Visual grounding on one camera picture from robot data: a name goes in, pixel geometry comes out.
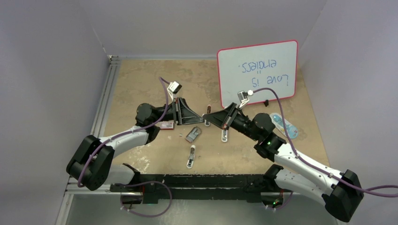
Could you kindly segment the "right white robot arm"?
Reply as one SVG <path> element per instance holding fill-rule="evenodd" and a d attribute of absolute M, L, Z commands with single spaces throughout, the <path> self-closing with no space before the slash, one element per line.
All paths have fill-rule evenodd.
<path fill-rule="evenodd" d="M 253 119 L 243 116 L 232 103 L 227 108 L 203 115 L 204 120 L 222 130 L 232 128 L 257 142 L 256 152 L 282 168 L 264 177 L 263 184 L 270 191 L 278 187 L 312 198 L 342 222 L 350 222 L 363 193 L 356 190 L 360 181 L 356 173 L 323 165 L 296 150 L 292 144 L 274 133 L 275 125 L 267 113 Z"/>

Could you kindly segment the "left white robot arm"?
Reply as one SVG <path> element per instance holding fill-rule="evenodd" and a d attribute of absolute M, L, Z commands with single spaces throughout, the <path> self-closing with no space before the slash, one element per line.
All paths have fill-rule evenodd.
<path fill-rule="evenodd" d="M 104 184 L 121 183 L 129 192 L 140 185 L 138 171 L 124 163 L 112 165 L 113 159 L 135 147 L 151 143 L 160 132 L 160 122 L 175 125 L 203 123 L 204 119 L 190 109 L 184 98 L 175 98 L 163 107 L 142 103 L 137 108 L 136 124 L 132 128 L 108 137 L 86 136 L 69 161 L 66 172 L 78 181 L 79 187 L 91 191 Z"/>

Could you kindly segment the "red staple box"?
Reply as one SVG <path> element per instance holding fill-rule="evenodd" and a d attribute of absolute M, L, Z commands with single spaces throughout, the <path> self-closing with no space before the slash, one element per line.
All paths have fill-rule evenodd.
<path fill-rule="evenodd" d="M 174 122 L 162 121 L 159 125 L 161 130 L 174 130 Z"/>

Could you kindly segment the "pink and white stapler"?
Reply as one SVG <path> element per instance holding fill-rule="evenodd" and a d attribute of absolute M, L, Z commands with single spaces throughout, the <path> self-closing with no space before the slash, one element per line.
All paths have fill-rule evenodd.
<path fill-rule="evenodd" d="M 208 104 L 207 105 L 207 114 L 209 114 L 211 112 L 211 105 Z M 209 127 L 211 125 L 211 123 L 209 121 L 207 121 L 206 119 L 204 119 L 204 123 L 206 127 Z"/>

